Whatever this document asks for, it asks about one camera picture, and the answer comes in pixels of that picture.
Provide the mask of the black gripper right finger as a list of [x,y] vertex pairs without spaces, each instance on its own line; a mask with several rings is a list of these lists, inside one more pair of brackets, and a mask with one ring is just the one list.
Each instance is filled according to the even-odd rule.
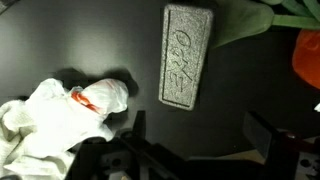
[[257,112],[244,116],[243,133],[265,159],[259,180],[295,180],[296,174],[320,180],[319,139],[308,142],[288,130],[278,130]]

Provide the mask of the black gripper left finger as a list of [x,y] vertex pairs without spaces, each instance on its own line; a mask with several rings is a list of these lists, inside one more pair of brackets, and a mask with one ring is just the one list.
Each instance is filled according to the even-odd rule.
[[136,113],[133,128],[111,141],[84,140],[64,180],[111,180],[123,172],[130,180],[182,180],[183,160],[145,139],[146,112]]

